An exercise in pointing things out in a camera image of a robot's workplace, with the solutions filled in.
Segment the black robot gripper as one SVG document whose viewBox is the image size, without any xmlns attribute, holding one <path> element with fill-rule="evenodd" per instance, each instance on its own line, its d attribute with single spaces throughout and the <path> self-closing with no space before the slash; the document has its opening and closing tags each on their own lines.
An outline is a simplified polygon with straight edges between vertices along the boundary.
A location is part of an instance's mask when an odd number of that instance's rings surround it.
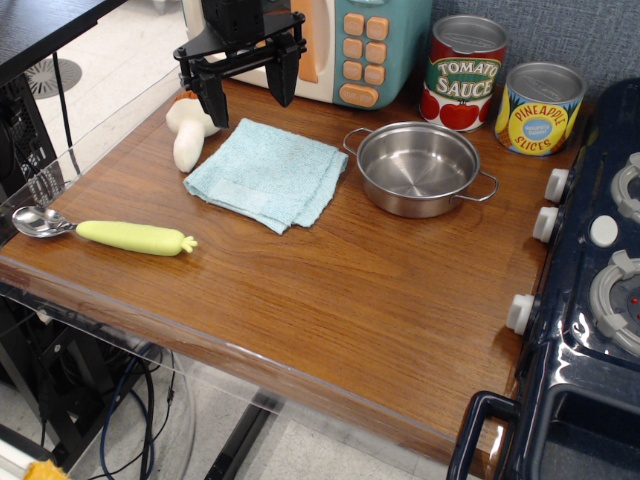
<svg viewBox="0 0 640 480">
<path fill-rule="evenodd" d="M 272 96 L 282 107 L 290 105 L 306 51 L 302 12 L 265 13 L 261 1 L 185 1 L 183 8 L 190 40 L 174 58 L 181 83 L 192 88 L 216 127 L 229 127 L 222 79 L 259 67 L 266 70 Z M 213 75 L 197 76 L 197 63 Z"/>
</svg>

